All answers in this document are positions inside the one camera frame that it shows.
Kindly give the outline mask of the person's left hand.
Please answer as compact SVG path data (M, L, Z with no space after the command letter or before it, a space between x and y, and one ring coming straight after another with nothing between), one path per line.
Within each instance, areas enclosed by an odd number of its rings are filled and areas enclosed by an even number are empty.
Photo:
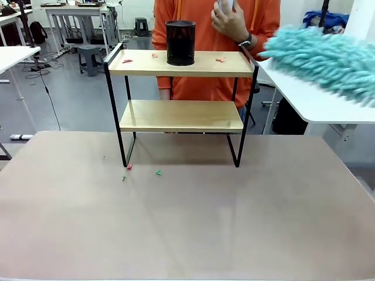
M244 19L244 12L237 1L232 8L228 1L217 1L211 11L212 27L222 35L241 43L251 37Z

